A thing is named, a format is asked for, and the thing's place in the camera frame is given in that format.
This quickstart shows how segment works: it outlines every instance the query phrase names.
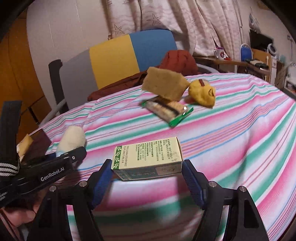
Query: curtain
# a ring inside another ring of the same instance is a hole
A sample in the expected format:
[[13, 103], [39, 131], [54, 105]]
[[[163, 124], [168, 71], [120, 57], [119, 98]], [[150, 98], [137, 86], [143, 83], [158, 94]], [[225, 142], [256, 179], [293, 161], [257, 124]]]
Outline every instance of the curtain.
[[216, 45], [240, 59], [243, 43], [236, 0], [106, 0], [111, 37], [168, 29], [178, 49], [214, 56]]

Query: plastic food wrapper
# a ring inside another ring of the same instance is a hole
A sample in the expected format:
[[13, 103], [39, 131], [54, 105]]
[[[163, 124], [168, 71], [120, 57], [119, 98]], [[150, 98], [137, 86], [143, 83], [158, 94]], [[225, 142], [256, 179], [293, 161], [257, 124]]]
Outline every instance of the plastic food wrapper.
[[178, 125], [193, 111], [193, 108], [189, 109], [177, 101], [170, 101], [160, 96], [143, 102], [142, 106], [165, 120], [171, 127]]

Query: blue gripper pad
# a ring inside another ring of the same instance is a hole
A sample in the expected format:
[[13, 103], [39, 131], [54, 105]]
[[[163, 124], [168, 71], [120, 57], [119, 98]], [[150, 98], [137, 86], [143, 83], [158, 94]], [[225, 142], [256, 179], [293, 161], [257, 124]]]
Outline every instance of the blue gripper pad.
[[92, 192], [91, 205], [95, 208], [99, 205], [104, 197], [104, 194], [110, 184], [113, 176], [113, 171], [111, 170], [112, 160], [107, 159], [101, 166], [98, 172], [94, 172], [89, 178], [89, 184]]
[[195, 204], [200, 206], [201, 209], [205, 209], [207, 195], [205, 185], [208, 181], [204, 174], [197, 172], [190, 160], [185, 160], [182, 163], [182, 175]]

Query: green leaf pattern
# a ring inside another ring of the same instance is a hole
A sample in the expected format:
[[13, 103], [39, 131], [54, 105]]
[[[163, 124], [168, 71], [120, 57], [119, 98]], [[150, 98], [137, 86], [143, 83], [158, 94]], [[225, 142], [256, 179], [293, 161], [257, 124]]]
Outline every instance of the green leaf pattern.
[[119, 169], [120, 155], [121, 155], [122, 146], [116, 147], [113, 169]]

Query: chair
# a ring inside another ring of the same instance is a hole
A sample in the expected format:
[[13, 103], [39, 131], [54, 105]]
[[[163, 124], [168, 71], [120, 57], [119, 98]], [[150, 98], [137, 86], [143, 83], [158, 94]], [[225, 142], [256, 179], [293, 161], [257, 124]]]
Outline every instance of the chair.
[[241, 45], [240, 55], [241, 55], [241, 61], [246, 61], [246, 59], [253, 59], [252, 49], [247, 44]]
[[[58, 106], [41, 125], [59, 111], [63, 113], [84, 104], [92, 92], [160, 65], [169, 50], [177, 50], [171, 31], [154, 29], [105, 41], [65, 63], [59, 59], [51, 62], [49, 72]], [[208, 73], [218, 72], [207, 66], [198, 66]]]

